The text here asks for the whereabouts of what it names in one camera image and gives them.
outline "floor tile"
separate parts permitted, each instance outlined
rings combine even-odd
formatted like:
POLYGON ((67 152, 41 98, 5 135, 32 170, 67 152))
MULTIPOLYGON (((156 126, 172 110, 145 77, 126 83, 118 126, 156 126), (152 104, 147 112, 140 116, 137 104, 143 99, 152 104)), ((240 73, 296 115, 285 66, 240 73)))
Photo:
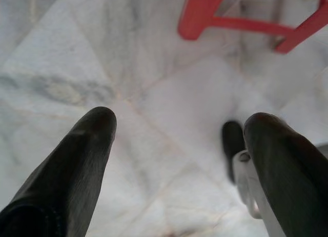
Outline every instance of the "floor tile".
POLYGON ((89 0, 76 8, 78 21, 123 98, 224 45, 224 36, 216 29, 194 42, 179 37, 183 2, 89 0))
POLYGON ((193 161, 225 177, 220 129, 238 106, 241 75, 218 56, 207 57, 155 85, 133 103, 193 161))
POLYGON ((262 220, 251 218, 239 208, 231 209, 213 229, 193 235, 195 237, 248 237, 269 236, 262 220))
POLYGON ((237 120, 241 125, 244 125, 247 119, 257 112, 273 115, 279 113, 279 108, 276 108, 273 102, 265 97, 252 82, 244 79, 238 84, 237 89, 234 96, 236 107, 232 111, 230 118, 237 120))
POLYGON ((190 165, 121 236, 191 235, 215 226, 232 205, 222 188, 190 165))
POLYGON ((10 202, 75 121, 21 112, 0 101, 0 208, 10 202))
POLYGON ((56 0, 0 0, 0 65, 56 0))
POLYGON ((49 115, 76 116, 80 109, 107 106, 116 99, 111 81, 62 0, 6 61, 0 84, 7 103, 49 115))
POLYGON ((319 0, 283 0, 281 23, 299 26, 318 8, 319 0))
POLYGON ((275 107, 281 108, 328 66, 327 59, 328 47, 309 39, 286 55, 258 50, 243 58, 242 71, 275 107))
POLYGON ((156 226, 161 209, 147 211, 147 206, 190 162, 127 102, 111 109, 117 116, 116 138, 88 236, 154 236, 155 229, 145 223, 156 226))
POLYGON ((328 142, 328 97, 313 84, 292 99, 279 115, 313 144, 328 142))

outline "leg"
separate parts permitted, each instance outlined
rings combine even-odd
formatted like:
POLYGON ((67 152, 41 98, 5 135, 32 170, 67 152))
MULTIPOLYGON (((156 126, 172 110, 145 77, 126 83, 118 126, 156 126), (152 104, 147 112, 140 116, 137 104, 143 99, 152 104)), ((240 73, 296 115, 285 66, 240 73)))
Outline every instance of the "leg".
POLYGON ((305 22, 290 33, 275 49, 280 53, 288 53, 312 34, 328 24, 328 3, 322 5, 305 22))
MULTIPOLYGON (((266 113, 247 120, 244 138, 264 198, 285 235, 327 236, 328 160, 305 137, 266 113)), ((270 224, 267 211, 260 212, 270 224)))
POLYGON ((233 158, 237 153, 245 150, 242 128, 239 123, 230 121, 224 124, 221 135, 223 150, 227 158, 228 176, 235 183, 233 158))
POLYGON ((0 236, 85 236, 115 130, 108 108, 84 115, 0 212, 0 236))
POLYGON ((196 40, 211 25, 215 11, 222 0, 186 0, 178 32, 187 40, 196 40))

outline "tile grout line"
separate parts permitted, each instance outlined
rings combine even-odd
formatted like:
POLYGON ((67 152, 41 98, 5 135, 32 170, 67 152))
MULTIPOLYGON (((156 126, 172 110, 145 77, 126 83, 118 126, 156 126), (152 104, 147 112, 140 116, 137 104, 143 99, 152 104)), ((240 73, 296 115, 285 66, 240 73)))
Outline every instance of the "tile grout line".
MULTIPOLYGON (((88 0, 84 0, 83 2, 79 3, 78 5, 76 5, 76 8, 78 8, 79 6, 83 5, 86 1, 88 1, 88 0)), ((104 66, 103 66, 103 63, 101 62, 101 60, 99 60, 99 57, 98 57, 98 55, 97 55, 97 53, 96 53, 96 50, 94 50, 93 45, 92 45, 92 43, 90 42, 90 40, 89 40, 89 38, 88 38, 88 36, 87 36, 87 33, 85 32, 84 28, 82 27, 82 25, 81 25, 80 22, 78 21, 78 19, 77 19, 77 17, 76 17, 76 14, 75 14, 75 9, 76 9, 76 8, 75 8, 75 7, 72 7, 72 5, 70 4, 69 1, 66 1, 65 3, 68 5, 68 7, 69 7, 69 9, 70 9, 70 13, 72 14, 72 16, 73 16, 73 18, 74 18, 74 21, 76 22, 77 26, 79 27, 80 31, 82 32, 84 38, 88 41, 88 44, 89 44, 89 46, 91 47, 91 49, 92 49, 94 55, 96 56, 98 63, 101 65, 101 68, 103 69, 105 75, 108 77, 108 79, 109 79, 111 82, 113 82, 113 80, 112 80, 112 78, 110 77, 110 75, 107 74, 107 71, 106 71, 106 69, 105 69, 104 66)), ((197 61, 203 59, 205 56, 207 56, 207 55, 209 55, 209 54, 213 54, 213 51, 212 51, 212 52, 209 52, 209 53, 206 53, 205 55, 203 55, 202 57, 200 57, 200 58, 198 58, 198 59, 195 59, 192 63, 195 63, 195 62, 197 62, 197 61)), ((159 79, 157 79, 157 80, 153 81, 152 83, 148 84, 147 86, 145 86, 144 89, 140 89, 139 91, 137 91, 137 92, 136 92, 135 94, 133 94, 132 96, 127 96, 127 97, 122 98, 122 100, 128 100, 128 99, 130 99, 130 98, 132 98, 132 97, 134 97, 134 96, 139 96, 139 95, 141 95, 142 92, 144 92, 145 90, 148 90, 148 89, 152 88, 153 86, 157 85, 159 82, 161 82, 161 81, 163 81, 163 80, 166 80, 166 79, 170 78, 171 76, 175 75, 174 71, 180 71, 181 69, 183 69, 183 68, 185 68, 185 67, 188 67, 188 65, 184 65, 184 66, 176 67, 176 68, 173 67, 173 68, 170 70, 170 72, 169 72, 168 74, 165 74, 165 75, 163 75, 162 77, 160 77, 159 79)), ((117 87, 116 87, 116 86, 113 86, 113 90, 114 90, 114 92, 115 92, 116 97, 117 97, 118 99, 121 99, 122 94, 121 94, 121 92, 120 92, 119 90, 117 90, 117 87)))
MULTIPOLYGON (((229 45, 224 44, 224 45, 222 46, 222 49, 224 49, 224 48, 226 48, 226 47, 228 47, 228 46, 229 46, 229 45)), ((190 62, 190 64, 196 64, 197 62, 201 61, 202 59, 206 58, 206 57, 209 56, 209 55, 217 55, 217 53, 215 53, 215 50, 213 50, 213 51, 211 51, 211 52, 208 52, 208 53, 205 53, 201 58, 197 58, 197 59, 193 60, 192 62, 190 62)), ((222 60, 224 60, 225 62, 227 62, 223 55, 219 55, 219 57, 220 57, 222 60)), ((146 86, 145 88, 140 89, 139 91, 137 91, 133 96, 126 97, 126 98, 124 98, 124 99, 122 99, 122 100, 126 100, 126 101, 128 101, 128 102, 131 102, 131 100, 132 100, 133 98, 142 96, 142 94, 143 94, 144 92, 151 90, 152 88, 154 88, 155 86, 157 86, 157 85, 160 84, 161 82, 163 82, 163 81, 165 81, 165 80, 167 80, 167 79, 169 79, 169 78, 171 78, 171 77, 173 77, 173 76, 175 76, 175 75, 177 75, 177 74, 182 74, 184 69, 187 69, 188 67, 190 67, 190 64, 188 64, 188 65, 183 65, 183 66, 178 66, 177 68, 173 68, 173 69, 171 70, 171 72, 168 73, 167 75, 163 75, 163 76, 160 77, 159 79, 157 79, 157 80, 153 81, 152 83, 150 83, 150 84, 149 84, 148 86, 146 86)))
POLYGON ((159 190, 153 197, 152 199, 150 199, 146 205, 144 206, 144 208, 140 211, 140 213, 132 220, 130 221, 130 223, 127 225, 127 227, 121 231, 121 233, 118 235, 118 237, 124 237, 124 233, 140 218, 142 217, 146 211, 151 207, 151 205, 155 202, 155 200, 157 200, 158 198, 160 198, 165 192, 166 190, 168 189, 168 187, 177 179, 179 178, 185 170, 187 170, 187 168, 189 167, 190 165, 186 165, 185 167, 183 167, 179 172, 177 172, 172 178, 170 181, 168 181, 166 183, 166 185, 163 186, 163 188, 161 190, 159 190))
POLYGON ((104 68, 103 63, 101 62, 101 60, 98 57, 98 54, 96 53, 96 50, 94 49, 94 46, 92 45, 92 43, 89 40, 89 37, 87 36, 86 31, 84 30, 83 26, 80 24, 80 22, 78 21, 76 14, 75 14, 75 9, 71 6, 71 4, 69 3, 69 1, 65 1, 65 3, 67 4, 68 8, 69 8, 69 13, 72 15, 73 20, 75 21, 78 29, 80 30, 83 38, 86 40, 86 42, 88 43, 88 45, 90 46, 92 53, 94 54, 98 64, 100 65, 101 69, 103 70, 105 76, 108 78, 108 80, 113 84, 112 85, 112 89, 113 92, 115 93, 115 99, 119 100, 121 93, 119 90, 116 89, 116 86, 114 84, 113 79, 110 77, 110 75, 107 73, 107 70, 104 68))
POLYGON ((179 205, 167 205, 167 208, 172 208, 172 209, 180 209, 180 210, 185 210, 185 211, 197 211, 197 212, 202 212, 203 214, 211 215, 211 216, 217 216, 216 212, 211 212, 208 210, 204 209, 199 209, 199 208, 189 208, 185 206, 179 206, 179 205))
POLYGON ((9 53, 9 55, 5 58, 5 60, 3 61, 3 63, 0 65, 0 68, 3 69, 4 65, 6 64, 6 62, 11 58, 11 56, 15 53, 15 51, 18 49, 18 47, 26 40, 27 37, 30 36, 30 34, 32 33, 32 31, 34 31, 36 28, 38 27, 42 27, 42 25, 40 24, 40 21, 43 19, 43 17, 49 12, 49 10, 53 7, 53 5, 57 2, 58 0, 54 0, 54 2, 48 7, 47 11, 43 13, 43 15, 39 18, 39 20, 35 23, 32 22, 32 27, 30 29, 30 31, 25 34, 24 38, 15 46, 15 48, 9 53))
POLYGON ((27 115, 36 115, 36 116, 47 116, 47 117, 52 117, 52 118, 55 118, 57 120, 75 120, 75 118, 71 117, 71 116, 65 116, 65 115, 52 115, 52 114, 45 114, 45 113, 40 113, 40 112, 33 112, 33 111, 30 111, 30 110, 25 110, 25 109, 19 109, 19 108, 15 108, 13 107, 12 105, 8 104, 8 103, 4 103, 5 105, 8 105, 11 109, 21 113, 21 114, 27 114, 27 115))
POLYGON ((151 120, 149 120, 149 118, 147 118, 146 116, 144 116, 135 106, 133 103, 131 103, 130 101, 127 101, 129 103, 129 105, 131 106, 131 108, 133 109, 133 111, 136 112, 136 114, 138 114, 148 125, 150 125, 151 128, 155 129, 157 132, 159 132, 163 137, 166 138, 166 140, 170 143, 170 145, 174 148, 176 148, 178 151, 180 151, 179 154, 181 154, 184 158, 187 159, 188 162, 191 162, 191 164, 194 164, 206 177, 208 180, 210 180, 212 183, 214 183, 215 185, 217 185, 219 188, 221 188, 221 183, 222 180, 218 181, 214 178, 212 178, 203 168, 201 168, 198 163, 192 159, 190 159, 187 154, 182 150, 182 148, 180 148, 180 146, 175 143, 164 131, 162 131, 159 127, 157 127, 157 125, 155 125, 151 120))

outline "marble floor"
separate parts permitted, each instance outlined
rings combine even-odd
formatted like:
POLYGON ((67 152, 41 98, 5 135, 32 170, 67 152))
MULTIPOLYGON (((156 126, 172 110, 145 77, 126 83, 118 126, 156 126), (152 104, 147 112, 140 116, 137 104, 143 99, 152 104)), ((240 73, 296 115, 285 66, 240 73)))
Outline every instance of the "marble floor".
MULTIPOLYGON (((284 0, 298 25, 317 0, 284 0)), ((270 18, 274 0, 223 15, 270 18)), ((0 0, 0 207, 89 109, 117 116, 88 237, 268 236, 229 183, 220 127, 269 112, 328 140, 328 29, 287 55, 271 38, 182 40, 184 0, 0 0)))

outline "red plastic chair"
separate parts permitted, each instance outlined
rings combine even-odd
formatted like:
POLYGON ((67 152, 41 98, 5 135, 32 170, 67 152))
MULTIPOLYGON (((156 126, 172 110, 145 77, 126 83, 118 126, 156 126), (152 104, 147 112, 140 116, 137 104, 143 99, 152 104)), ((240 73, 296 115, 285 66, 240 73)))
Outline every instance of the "red plastic chair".
POLYGON ((282 35, 284 39, 278 44, 275 51, 288 53, 328 24, 327 0, 320 0, 318 10, 297 28, 246 18, 215 16, 222 1, 186 0, 178 26, 179 34, 187 40, 196 40, 206 27, 214 26, 282 35))

